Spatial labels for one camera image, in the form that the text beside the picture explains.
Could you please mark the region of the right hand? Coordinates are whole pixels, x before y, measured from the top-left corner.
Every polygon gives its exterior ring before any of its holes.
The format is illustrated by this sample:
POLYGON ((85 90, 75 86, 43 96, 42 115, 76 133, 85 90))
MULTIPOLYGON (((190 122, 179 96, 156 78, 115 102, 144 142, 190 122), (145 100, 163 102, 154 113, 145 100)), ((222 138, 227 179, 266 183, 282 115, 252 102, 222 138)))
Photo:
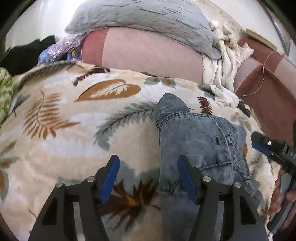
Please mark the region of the right hand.
MULTIPOLYGON (((286 198, 290 202, 295 202, 295 189, 288 192, 286 195, 286 198)), ((272 197, 271 197, 271 203, 270 207, 268 209, 268 214, 270 216, 278 213, 281 210, 281 193, 280 193, 280 179, 276 180, 275 182, 275 189, 273 191, 272 197)))

